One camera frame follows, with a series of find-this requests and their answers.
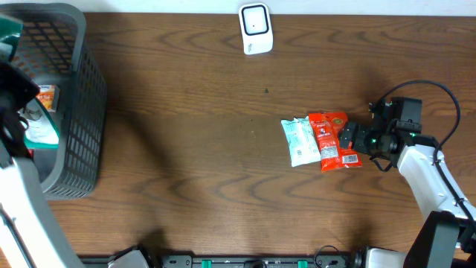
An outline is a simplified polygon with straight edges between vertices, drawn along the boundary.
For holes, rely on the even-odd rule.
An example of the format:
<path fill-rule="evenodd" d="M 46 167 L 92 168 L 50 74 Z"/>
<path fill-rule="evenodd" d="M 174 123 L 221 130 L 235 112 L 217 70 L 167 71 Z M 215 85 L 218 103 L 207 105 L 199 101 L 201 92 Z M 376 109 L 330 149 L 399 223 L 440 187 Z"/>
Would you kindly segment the red snack bag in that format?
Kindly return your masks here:
<path fill-rule="evenodd" d="M 321 154 L 322 172 L 362 166 L 361 158 L 356 151 L 350 147 L 340 147 L 338 134 L 348 122 L 345 112 L 310 113 L 309 122 Z"/>

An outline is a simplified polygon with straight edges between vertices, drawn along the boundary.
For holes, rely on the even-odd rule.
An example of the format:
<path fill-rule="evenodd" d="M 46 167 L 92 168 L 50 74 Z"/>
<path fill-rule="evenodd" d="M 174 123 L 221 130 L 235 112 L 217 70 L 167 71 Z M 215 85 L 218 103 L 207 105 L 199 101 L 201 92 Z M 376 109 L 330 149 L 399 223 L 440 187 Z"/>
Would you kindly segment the light green wipes pack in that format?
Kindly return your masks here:
<path fill-rule="evenodd" d="M 321 160 L 315 134 L 309 117 L 282 120 L 283 131 L 289 147 L 291 166 L 307 165 Z"/>

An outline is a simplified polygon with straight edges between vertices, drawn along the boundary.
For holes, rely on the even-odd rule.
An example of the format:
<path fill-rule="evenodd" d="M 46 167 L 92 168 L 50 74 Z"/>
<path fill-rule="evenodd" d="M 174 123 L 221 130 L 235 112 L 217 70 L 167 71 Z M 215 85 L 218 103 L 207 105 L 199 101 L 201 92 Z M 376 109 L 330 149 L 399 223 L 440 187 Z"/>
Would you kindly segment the orange tissue pack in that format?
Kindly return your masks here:
<path fill-rule="evenodd" d="M 56 112 L 60 99 L 60 88 L 57 85 L 41 85 L 36 98 L 49 112 Z"/>

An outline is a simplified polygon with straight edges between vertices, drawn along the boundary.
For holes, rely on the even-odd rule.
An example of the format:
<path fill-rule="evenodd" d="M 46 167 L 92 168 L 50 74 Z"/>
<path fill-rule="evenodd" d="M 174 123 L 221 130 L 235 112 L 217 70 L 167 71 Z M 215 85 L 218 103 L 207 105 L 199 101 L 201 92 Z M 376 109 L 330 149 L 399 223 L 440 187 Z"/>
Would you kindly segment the dark green packet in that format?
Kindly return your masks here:
<path fill-rule="evenodd" d="M 10 16 L 1 15 L 1 59 L 9 64 L 15 61 L 15 53 L 22 35 L 23 22 Z M 20 115 L 26 119 L 28 127 L 25 143 L 30 149 L 57 148 L 59 131 L 49 111 L 36 98 L 32 99 Z"/>

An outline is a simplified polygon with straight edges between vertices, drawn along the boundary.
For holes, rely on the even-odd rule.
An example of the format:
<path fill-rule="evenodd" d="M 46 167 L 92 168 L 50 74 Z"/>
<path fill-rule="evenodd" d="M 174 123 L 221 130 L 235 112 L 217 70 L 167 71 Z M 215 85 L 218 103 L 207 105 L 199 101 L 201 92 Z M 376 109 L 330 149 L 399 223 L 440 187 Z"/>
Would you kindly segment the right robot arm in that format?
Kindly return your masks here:
<path fill-rule="evenodd" d="M 338 133 L 342 148 L 389 160 L 411 187 L 425 223 L 408 252 L 366 248 L 351 267 L 474 267 L 475 207 L 449 172 L 436 140 L 421 124 L 392 119 L 365 126 L 348 122 Z"/>

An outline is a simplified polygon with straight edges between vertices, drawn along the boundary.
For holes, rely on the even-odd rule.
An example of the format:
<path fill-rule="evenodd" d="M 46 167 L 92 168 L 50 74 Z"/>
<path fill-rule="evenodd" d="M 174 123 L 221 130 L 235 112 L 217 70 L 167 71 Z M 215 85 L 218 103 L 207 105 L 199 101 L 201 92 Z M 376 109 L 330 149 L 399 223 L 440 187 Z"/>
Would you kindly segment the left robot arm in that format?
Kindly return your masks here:
<path fill-rule="evenodd" d="M 84 267 L 55 219 L 30 153 L 58 145 L 40 88 L 1 62 L 1 250 L 12 267 Z"/>

